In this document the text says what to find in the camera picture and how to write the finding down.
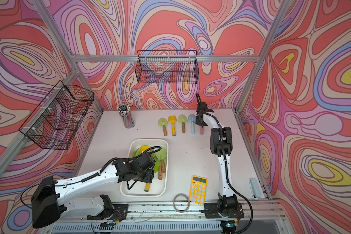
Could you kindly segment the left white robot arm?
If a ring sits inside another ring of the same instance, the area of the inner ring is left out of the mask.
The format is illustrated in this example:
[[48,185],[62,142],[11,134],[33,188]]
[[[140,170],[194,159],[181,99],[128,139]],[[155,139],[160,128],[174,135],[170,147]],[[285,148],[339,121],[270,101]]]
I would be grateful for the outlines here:
[[54,180],[49,176],[42,180],[31,198],[32,226],[40,229],[68,216],[113,219],[115,208],[108,195],[91,199],[79,196],[124,181],[151,183],[154,167],[154,158],[146,152],[134,158],[112,158],[101,169],[69,179]]

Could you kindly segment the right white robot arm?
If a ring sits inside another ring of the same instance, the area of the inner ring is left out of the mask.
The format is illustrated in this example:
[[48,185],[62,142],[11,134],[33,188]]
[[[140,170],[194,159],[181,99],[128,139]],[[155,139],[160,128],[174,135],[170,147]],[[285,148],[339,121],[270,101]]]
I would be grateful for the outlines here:
[[205,208],[202,212],[205,215],[218,214],[223,218],[229,218],[234,215],[236,218],[242,219],[244,213],[241,204],[238,202],[238,197],[240,197],[247,202],[250,209],[250,220],[253,220],[253,208],[250,201],[238,192],[231,182],[232,130],[217,119],[214,111],[208,107],[206,102],[201,100],[199,94],[196,94],[196,99],[196,125],[200,127],[209,126],[211,128],[210,151],[217,159],[220,183],[220,191],[215,208]]

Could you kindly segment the green shovel wooden handle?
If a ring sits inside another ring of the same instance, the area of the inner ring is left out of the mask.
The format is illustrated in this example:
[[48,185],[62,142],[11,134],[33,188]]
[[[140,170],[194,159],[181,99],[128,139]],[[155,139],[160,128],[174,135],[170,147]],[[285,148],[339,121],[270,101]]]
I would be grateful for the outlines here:
[[168,120],[166,118],[160,118],[158,120],[158,125],[162,127],[164,136],[165,137],[168,136],[167,129],[166,129],[166,126],[168,125]]
[[188,121],[188,118],[184,114],[181,114],[178,116],[178,121],[181,123],[182,132],[186,133],[186,122]]

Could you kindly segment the blue shovel pink handle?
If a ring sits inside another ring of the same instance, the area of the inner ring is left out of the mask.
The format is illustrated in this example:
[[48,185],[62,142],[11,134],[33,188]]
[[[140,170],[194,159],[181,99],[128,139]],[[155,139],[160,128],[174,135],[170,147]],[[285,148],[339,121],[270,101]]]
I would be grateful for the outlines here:
[[191,134],[194,134],[195,133],[196,116],[194,114],[190,114],[188,116],[188,121],[190,122],[190,126],[191,126]]

